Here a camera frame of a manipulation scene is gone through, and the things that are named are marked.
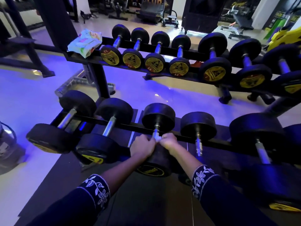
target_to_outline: yellow sign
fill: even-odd
[[[103,163],[103,159],[101,158],[97,158],[97,157],[94,157],[94,156],[86,156],[86,155],[82,155],[84,156],[85,158],[93,161],[94,163],[97,163],[97,164],[102,164]]]
[[[301,89],[301,84],[285,86],[284,89],[286,92],[293,94]]]
[[[161,177],[164,175],[163,170],[161,170],[160,168],[149,166],[149,165],[143,165],[141,167],[138,167],[137,170],[144,175],[150,175],[150,176],[154,176],[154,177]]]
[[[240,81],[240,86],[243,88],[253,88],[262,84],[265,80],[265,77],[262,74],[253,74],[243,78]]]
[[[160,59],[157,58],[148,58],[145,61],[146,68],[153,73],[158,73],[163,70],[164,64],[161,62]]]
[[[288,205],[282,205],[282,204],[278,204],[278,203],[272,203],[269,204],[271,209],[274,210],[281,210],[281,211],[289,211],[289,212],[301,212],[300,209],[288,206]]]
[[[211,67],[204,73],[204,79],[208,82],[221,80],[226,74],[226,70],[222,67]]]
[[[110,49],[103,50],[101,53],[102,59],[112,66],[116,66],[119,64],[119,57],[116,55],[115,52],[111,51]]]
[[[170,66],[169,71],[174,76],[183,76],[187,74],[188,69],[186,63],[176,62]]]
[[[41,149],[42,151],[44,151],[44,152],[58,153],[58,152],[56,152],[56,151],[54,151],[54,150],[52,150],[52,149],[50,149],[50,148],[44,147],[44,146],[39,145],[39,144],[36,144],[36,143],[34,143],[33,145],[35,145],[36,147],[40,148],[40,149]]]
[[[133,53],[126,53],[122,58],[124,64],[129,68],[137,69],[141,66],[141,60],[139,57]]]

